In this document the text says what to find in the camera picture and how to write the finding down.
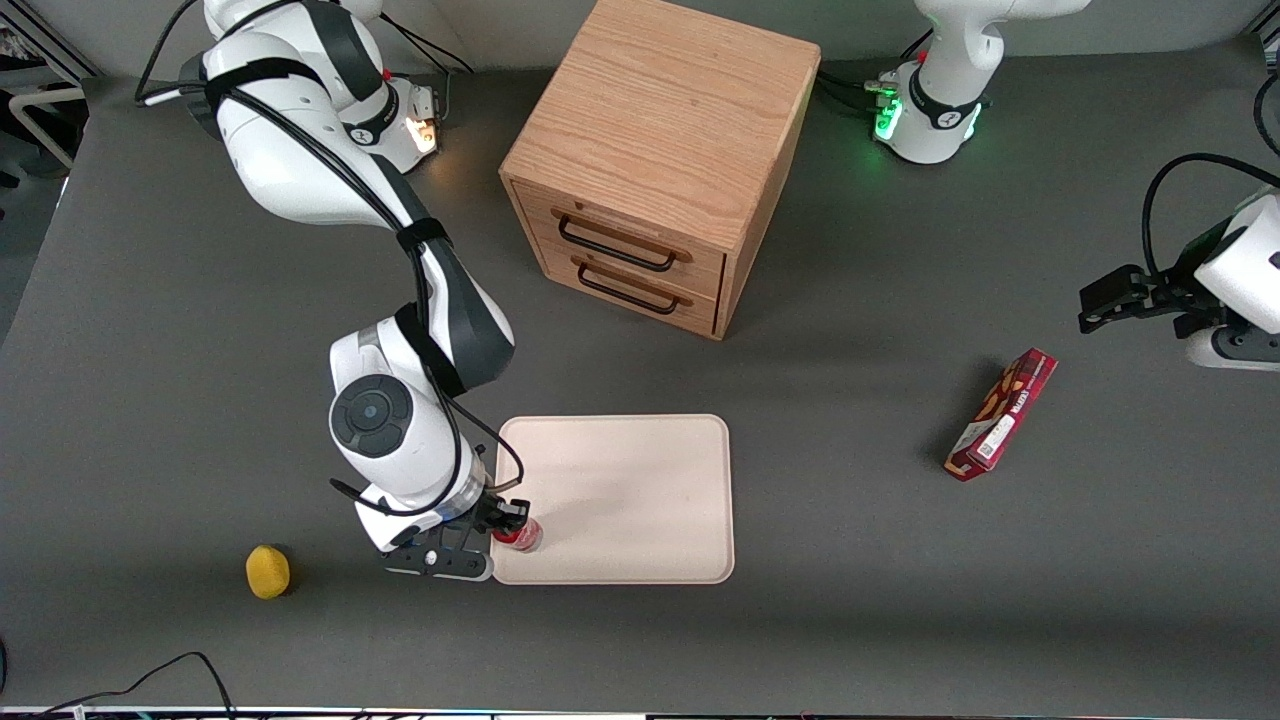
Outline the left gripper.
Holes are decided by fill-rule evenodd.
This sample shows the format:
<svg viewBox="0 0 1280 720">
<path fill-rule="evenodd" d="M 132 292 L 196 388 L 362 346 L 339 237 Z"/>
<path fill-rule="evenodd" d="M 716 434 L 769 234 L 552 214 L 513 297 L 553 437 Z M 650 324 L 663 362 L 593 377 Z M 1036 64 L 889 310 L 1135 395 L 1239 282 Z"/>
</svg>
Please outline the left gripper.
<svg viewBox="0 0 1280 720">
<path fill-rule="evenodd" d="M 1268 333 L 1206 290 L 1189 270 L 1160 272 L 1164 282 L 1155 299 L 1167 301 L 1175 313 L 1175 337 L 1197 366 L 1248 372 L 1279 372 L 1279 342 Z M 1151 278 L 1144 269 L 1126 264 L 1091 282 L 1080 300 L 1078 329 L 1091 334 L 1102 327 L 1149 315 Z"/>
</svg>

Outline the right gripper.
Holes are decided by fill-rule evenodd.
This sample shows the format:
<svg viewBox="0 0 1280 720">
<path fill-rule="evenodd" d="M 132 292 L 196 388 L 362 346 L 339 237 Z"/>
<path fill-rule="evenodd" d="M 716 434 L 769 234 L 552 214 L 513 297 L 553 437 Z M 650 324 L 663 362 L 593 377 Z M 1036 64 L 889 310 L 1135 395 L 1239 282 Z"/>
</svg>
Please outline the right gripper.
<svg viewBox="0 0 1280 720">
<path fill-rule="evenodd" d="M 461 582 L 493 577 L 492 532 L 521 532 L 529 523 L 530 507 L 527 500 L 485 496 L 479 487 L 408 516 L 387 514 L 407 507 L 376 486 L 369 486 L 355 503 L 385 570 Z"/>
</svg>

